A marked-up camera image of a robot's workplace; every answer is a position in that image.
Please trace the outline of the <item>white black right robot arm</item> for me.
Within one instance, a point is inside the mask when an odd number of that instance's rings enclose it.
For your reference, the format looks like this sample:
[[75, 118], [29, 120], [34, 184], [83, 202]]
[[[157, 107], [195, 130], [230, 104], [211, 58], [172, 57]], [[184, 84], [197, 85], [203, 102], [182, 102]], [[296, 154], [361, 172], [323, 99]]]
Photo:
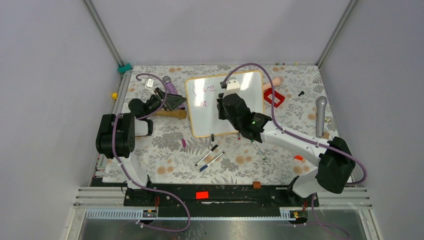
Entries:
[[291, 205], [301, 205], [313, 193], [343, 192], [356, 162], [342, 138], [326, 140], [295, 130], [280, 130], [270, 116], [252, 112], [236, 93], [220, 93], [217, 109], [219, 119], [228, 120], [244, 138], [281, 147], [316, 166], [316, 170], [290, 182], [286, 198]]

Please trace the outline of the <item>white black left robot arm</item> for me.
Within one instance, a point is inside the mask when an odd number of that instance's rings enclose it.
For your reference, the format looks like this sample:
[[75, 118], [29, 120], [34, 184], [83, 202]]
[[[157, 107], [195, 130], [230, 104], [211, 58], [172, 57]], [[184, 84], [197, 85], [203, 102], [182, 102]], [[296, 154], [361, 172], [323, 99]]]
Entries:
[[153, 134], [154, 124], [149, 116], [160, 110], [173, 115], [186, 101], [187, 98], [182, 95], [166, 93], [157, 87], [147, 101], [132, 99], [128, 103], [129, 113], [109, 113], [101, 118], [95, 140], [96, 150], [117, 161], [126, 177], [127, 187], [138, 189], [135, 197], [144, 206], [154, 202], [155, 192], [148, 187], [149, 176], [134, 154], [136, 137]]

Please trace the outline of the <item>yellow framed whiteboard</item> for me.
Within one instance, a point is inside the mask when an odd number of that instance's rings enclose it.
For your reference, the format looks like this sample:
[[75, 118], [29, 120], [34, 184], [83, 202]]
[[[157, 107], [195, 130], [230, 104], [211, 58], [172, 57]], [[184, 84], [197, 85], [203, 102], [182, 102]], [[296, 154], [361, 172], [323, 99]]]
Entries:
[[[217, 98], [225, 91], [220, 85], [225, 77], [225, 74], [221, 74], [189, 78], [185, 81], [191, 131], [195, 138], [236, 132], [228, 120], [219, 119]], [[239, 96], [250, 110], [263, 114], [263, 74], [258, 70], [241, 71], [233, 73], [231, 78], [240, 83]]]

